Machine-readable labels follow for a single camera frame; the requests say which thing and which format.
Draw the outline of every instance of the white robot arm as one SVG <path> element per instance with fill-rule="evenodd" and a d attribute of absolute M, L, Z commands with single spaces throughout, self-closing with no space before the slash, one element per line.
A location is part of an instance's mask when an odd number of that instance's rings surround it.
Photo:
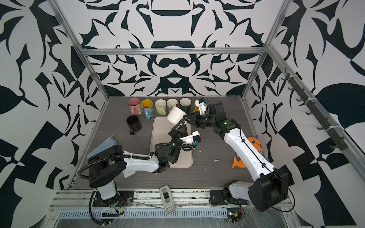
<path fill-rule="evenodd" d="M 97 188 L 101 198 L 108 202 L 117 202 L 117 192 L 113 179 L 123 172 L 125 177 L 135 171 L 160 173 L 169 168 L 169 162 L 177 162 L 180 150 L 191 150 L 200 142 L 198 131 L 187 135 L 186 123 L 204 129 L 212 127 L 222 140 L 230 145 L 245 163 L 254 181 L 252 186 L 241 182 L 229 185 L 231 197 L 245 199 L 261 212 L 285 200 L 288 197 L 288 173 L 283 168 L 276 169 L 248 141 L 239 124 L 234 119 L 228 119 L 221 102 L 209 104 L 203 98 L 197 100 L 199 112 L 183 116 L 169 135 L 170 143 L 160 143 L 150 155 L 132 154 L 122 150 L 112 138 L 108 145 L 104 141 L 88 155 L 89 164 L 77 173 L 81 178 L 89 180 L 91 188 Z M 89 177 L 81 173 L 89 168 Z"/>

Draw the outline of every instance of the dark wood tabletop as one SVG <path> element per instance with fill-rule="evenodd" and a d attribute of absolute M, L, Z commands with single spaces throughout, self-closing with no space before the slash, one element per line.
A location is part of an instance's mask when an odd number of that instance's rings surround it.
<path fill-rule="evenodd" d="M 170 98 L 175 98 L 178 101 L 181 99 L 181 97 L 140 97 L 140 100 L 150 99 L 155 102 L 157 99 L 167 101 Z M 192 111 L 194 110 L 194 101 L 199 98 L 190 97 Z M 209 99 L 210 102 L 221 101 L 227 117 L 233 118 L 241 124 L 242 130 L 247 137 L 253 136 L 242 102 L 238 96 L 205 98 Z M 138 118 L 142 129 L 135 135 L 130 135 L 126 123 L 127 117 L 131 115 L 127 104 L 129 99 L 130 97 L 110 98 L 88 153 L 106 138 L 115 134 L 113 138 L 122 146 L 123 150 L 136 154 L 149 154 L 153 119 L 159 114 L 155 111 L 155 116 L 151 120 L 147 120 L 144 114 L 139 115 Z M 253 182 L 246 168 L 232 168 L 233 158 L 236 153 L 219 135 L 213 132 L 212 128 L 199 129 L 199 132 L 201 143 L 193 150 L 193 165 L 190 168 L 170 168 L 158 174 L 137 171 L 128 178 L 124 178 L 123 174 L 120 174 L 114 179 L 117 187 L 149 189 L 168 185 L 170 188 L 222 188 L 224 184 L 236 179 L 242 182 Z M 89 189 L 89 183 L 85 179 L 77 178 L 73 189 Z"/>

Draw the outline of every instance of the orange plush toy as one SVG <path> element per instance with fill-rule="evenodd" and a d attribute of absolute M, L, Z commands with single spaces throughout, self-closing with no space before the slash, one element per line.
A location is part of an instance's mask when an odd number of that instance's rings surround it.
<path fill-rule="evenodd" d="M 248 137 L 247 138 L 250 143 L 257 149 L 258 152 L 260 152 L 260 154 L 262 153 L 262 144 L 260 142 L 260 140 L 258 139 L 258 135 L 256 135 L 255 137 Z M 236 157 L 233 158 L 233 164 L 232 164 L 232 168 L 234 167 L 240 167 L 240 168 L 246 168 L 246 165 L 243 163 L 242 160 L 237 160 Z"/>

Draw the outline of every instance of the light green mug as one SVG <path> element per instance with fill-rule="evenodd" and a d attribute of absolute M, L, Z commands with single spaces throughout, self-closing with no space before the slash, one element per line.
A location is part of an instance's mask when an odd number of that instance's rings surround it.
<path fill-rule="evenodd" d="M 165 100 L 159 99 L 159 100 L 155 101 L 155 107 L 156 107 L 156 111 L 161 116 L 166 115 L 166 101 Z"/>

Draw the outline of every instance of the patterned wall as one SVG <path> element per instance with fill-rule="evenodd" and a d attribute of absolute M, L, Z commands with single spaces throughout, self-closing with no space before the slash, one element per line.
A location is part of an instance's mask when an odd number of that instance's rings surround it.
<path fill-rule="evenodd" d="M 39 222 L 104 97 L 45 0 L 0 3 L 0 226 Z"/>
<path fill-rule="evenodd" d="M 268 160 L 285 167 L 302 225 L 362 225 L 365 182 L 268 56 L 246 101 Z"/>
<path fill-rule="evenodd" d="M 273 42 L 365 150 L 365 1 L 295 0 Z"/>
<path fill-rule="evenodd" d="M 274 48 L 364 150 L 364 1 L 294 0 Z M 365 183 L 267 57 L 247 95 L 269 161 L 290 173 L 304 227 L 363 227 Z"/>
<path fill-rule="evenodd" d="M 86 48 L 263 46 L 283 0 L 60 0 Z"/>
<path fill-rule="evenodd" d="M 111 96 L 241 95 L 258 54 L 103 55 L 89 59 Z"/>

